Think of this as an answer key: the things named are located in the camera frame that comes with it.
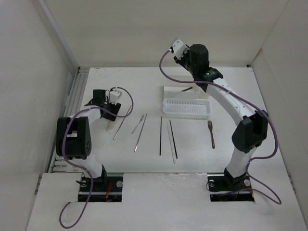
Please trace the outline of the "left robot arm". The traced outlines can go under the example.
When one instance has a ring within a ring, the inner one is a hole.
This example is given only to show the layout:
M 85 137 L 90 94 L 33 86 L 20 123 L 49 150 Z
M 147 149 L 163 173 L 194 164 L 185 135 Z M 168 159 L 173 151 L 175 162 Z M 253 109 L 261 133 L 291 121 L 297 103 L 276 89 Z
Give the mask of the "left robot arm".
M 97 191 L 107 187 L 108 179 L 92 150 L 90 127 L 95 121 L 106 122 L 108 126 L 115 121 L 121 95 L 118 90 L 93 90 L 92 99 L 80 112 L 57 120 L 56 153 L 70 162 L 65 171 L 82 172 L 86 178 L 92 175 L 91 185 Z

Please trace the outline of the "black plastic spoon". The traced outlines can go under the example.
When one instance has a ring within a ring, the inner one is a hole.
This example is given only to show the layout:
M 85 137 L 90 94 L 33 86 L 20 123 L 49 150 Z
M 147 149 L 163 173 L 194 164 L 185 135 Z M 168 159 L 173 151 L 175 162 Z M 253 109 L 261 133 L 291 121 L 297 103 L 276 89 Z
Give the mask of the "black plastic spoon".
M 191 89 L 193 89 L 193 87 L 186 88 L 186 89 L 182 90 L 181 92 L 186 92 L 186 91 L 189 91 Z

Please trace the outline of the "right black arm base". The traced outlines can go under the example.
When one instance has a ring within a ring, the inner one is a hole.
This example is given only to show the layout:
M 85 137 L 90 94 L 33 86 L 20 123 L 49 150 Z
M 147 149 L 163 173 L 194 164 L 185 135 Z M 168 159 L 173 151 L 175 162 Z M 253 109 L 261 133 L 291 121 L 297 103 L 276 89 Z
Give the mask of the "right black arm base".
M 251 181 L 247 175 L 231 182 L 224 173 L 208 174 L 206 188 L 211 202 L 254 202 Z

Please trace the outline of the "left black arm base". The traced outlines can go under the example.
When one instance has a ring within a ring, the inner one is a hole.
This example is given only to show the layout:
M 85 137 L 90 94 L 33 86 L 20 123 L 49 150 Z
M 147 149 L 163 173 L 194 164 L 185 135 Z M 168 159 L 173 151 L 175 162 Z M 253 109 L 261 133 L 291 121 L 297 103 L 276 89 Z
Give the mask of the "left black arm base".
M 78 202 L 86 202 L 90 192 L 90 178 L 82 177 L 76 183 L 80 185 Z M 94 178 L 89 202 L 122 202 L 123 175 L 107 175 Z

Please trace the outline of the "small silver metal fork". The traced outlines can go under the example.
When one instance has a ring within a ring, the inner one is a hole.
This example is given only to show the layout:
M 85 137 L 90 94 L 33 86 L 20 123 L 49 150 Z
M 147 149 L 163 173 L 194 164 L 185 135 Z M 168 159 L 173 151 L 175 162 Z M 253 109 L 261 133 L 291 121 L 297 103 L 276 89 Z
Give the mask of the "small silver metal fork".
M 133 131 L 132 131 L 131 134 L 133 134 L 133 133 L 135 132 L 135 130 L 137 129 L 138 125 L 143 121 L 144 117 L 145 117 L 145 114 L 143 114 L 143 115 L 141 116 L 139 122 L 137 123 L 137 125 L 135 126 L 135 128 L 133 129 Z

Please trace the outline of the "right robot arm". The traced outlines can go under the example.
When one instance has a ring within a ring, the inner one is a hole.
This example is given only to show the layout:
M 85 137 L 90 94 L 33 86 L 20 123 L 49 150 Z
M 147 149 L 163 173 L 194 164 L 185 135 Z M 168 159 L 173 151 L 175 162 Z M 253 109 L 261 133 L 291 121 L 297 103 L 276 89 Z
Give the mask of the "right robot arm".
M 233 190 L 240 185 L 240 177 L 246 173 L 246 166 L 255 149 L 267 137 L 268 114 L 238 96 L 223 75 L 210 66 L 205 45 L 187 46 L 177 40 L 171 45 L 171 52 L 175 62 L 192 75 L 191 82 L 213 97 L 235 122 L 236 129 L 231 137 L 234 151 L 223 177 L 224 186 Z

